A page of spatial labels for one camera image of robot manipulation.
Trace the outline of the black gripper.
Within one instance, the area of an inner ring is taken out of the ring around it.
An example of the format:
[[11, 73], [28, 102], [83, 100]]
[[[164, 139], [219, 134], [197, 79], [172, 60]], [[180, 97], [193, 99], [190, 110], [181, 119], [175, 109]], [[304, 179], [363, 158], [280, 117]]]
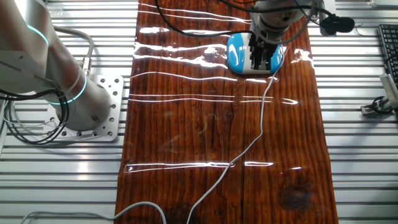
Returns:
[[253, 70], [259, 70], [260, 65], [263, 70], [271, 70], [272, 68], [272, 57], [276, 51], [276, 45], [267, 43], [266, 38], [265, 32], [249, 33], [248, 49], [251, 51], [250, 60]]

